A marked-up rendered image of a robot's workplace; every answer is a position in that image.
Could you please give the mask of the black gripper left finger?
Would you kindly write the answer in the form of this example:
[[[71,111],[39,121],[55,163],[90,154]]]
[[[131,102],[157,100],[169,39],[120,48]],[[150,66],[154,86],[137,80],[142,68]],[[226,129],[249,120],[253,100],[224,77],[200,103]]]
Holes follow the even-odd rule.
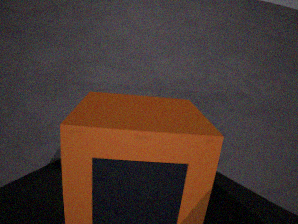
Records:
[[[0,188],[0,224],[63,224],[61,159]]]

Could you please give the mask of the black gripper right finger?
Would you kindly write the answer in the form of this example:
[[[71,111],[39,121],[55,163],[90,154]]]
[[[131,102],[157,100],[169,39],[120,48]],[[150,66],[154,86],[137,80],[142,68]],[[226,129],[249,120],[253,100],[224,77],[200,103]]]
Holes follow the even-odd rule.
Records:
[[[298,216],[217,172],[204,224],[298,224]]]

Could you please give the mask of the orange block with dark square mark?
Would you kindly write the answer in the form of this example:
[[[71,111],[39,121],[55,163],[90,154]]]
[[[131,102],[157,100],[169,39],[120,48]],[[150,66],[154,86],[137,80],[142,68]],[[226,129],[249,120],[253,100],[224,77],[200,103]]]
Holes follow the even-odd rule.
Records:
[[[204,224],[222,143],[189,100],[89,92],[61,121],[65,224]]]

